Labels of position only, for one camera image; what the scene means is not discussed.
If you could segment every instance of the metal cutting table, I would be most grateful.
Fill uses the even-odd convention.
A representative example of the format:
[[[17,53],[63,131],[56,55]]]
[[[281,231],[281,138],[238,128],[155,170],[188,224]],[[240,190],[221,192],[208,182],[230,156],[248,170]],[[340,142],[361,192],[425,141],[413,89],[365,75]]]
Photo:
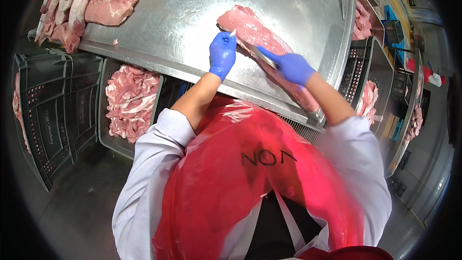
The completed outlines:
[[[343,0],[344,20],[340,0],[140,0],[120,26],[88,24],[79,48],[196,83],[210,67],[208,47],[220,31],[216,20],[235,4],[251,7],[338,89],[351,42],[355,0]],[[324,119],[320,110],[306,113],[256,61],[238,51],[219,92],[320,126]]]

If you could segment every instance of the gloved hand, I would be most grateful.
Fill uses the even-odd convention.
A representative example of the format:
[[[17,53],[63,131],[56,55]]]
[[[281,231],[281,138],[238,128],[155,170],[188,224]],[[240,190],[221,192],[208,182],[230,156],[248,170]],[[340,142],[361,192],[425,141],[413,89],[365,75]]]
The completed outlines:
[[[315,70],[303,58],[295,53],[275,55],[259,45],[258,50],[277,64],[279,72],[291,83],[305,86],[306,81],[313,75]]]
[[[220,32],[210,44],[210,73],[225,79],[236,61],[236,37],[229,32]]]

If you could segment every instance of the ventilation grille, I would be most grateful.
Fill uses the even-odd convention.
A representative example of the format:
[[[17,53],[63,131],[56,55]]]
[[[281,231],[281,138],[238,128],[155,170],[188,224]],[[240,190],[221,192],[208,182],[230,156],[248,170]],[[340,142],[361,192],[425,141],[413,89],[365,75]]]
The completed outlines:
[[[307,124],[302,124],[293,119],[286,118],[285,116],[279,115],[283,120],[285,120],[293,130],[302,138],[309,141],[313,146],[320,147],[324,141],[324,132],[318,129],[315,129]]]

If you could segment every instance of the plastic crate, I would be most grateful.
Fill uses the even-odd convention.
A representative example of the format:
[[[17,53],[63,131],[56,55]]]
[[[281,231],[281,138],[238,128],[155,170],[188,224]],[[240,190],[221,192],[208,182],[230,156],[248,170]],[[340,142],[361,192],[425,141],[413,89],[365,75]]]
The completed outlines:
[[[95,143],[96,105],[103,59],[89,53],[66,54],[42,49],[18,53],[13,61],[13,84],[19,72],[21,107],[32,170],[49,191],[60,168],[69,167],[77,153]],[[16,121],[18,137],[22,128]]]
[[[120,69],[122,64],[124,63],[111,58],[104,61],[99,92],[98,137],[99,141],[105,147],[133,159],[135,156],[135,144],[129,143],[126,138],[121,136],[110,136],[109,125],[111,120],[106,118],[106,114],[108,113],[107,106],[109,105],[108,97],[106,96],[106,86],[108,85],[108,80],[111,79],[114,72]],[[185,82],[180,79],[160,75],[158,93],[154,102],[153,116],[151,117],[151,125],[157,122],[157,118],[164,108],[170,108],[175,103],[184,83]]]
[[[383,20],[385,27],[385,41],[387,43],[401,43],[404,39],[404,33],[399,20]]]
[[[409,105],[409,100],[411,99],[411,89],[412,89],[411,78],[407,74],[397,72],[395,74],[395,80],[393,81],[393,89],[392,89],[392,95],[396,99],[396,101]]]
[[[376,37],[353,40],[339,92],[357,111],[367,80],[373,81],[378,88],[378,99],[374,108],[377,116],[383,116],[390,96],[394,73]],[[371,125],[371,131],[374,134],[380,124],[380,121],[375,121]]]

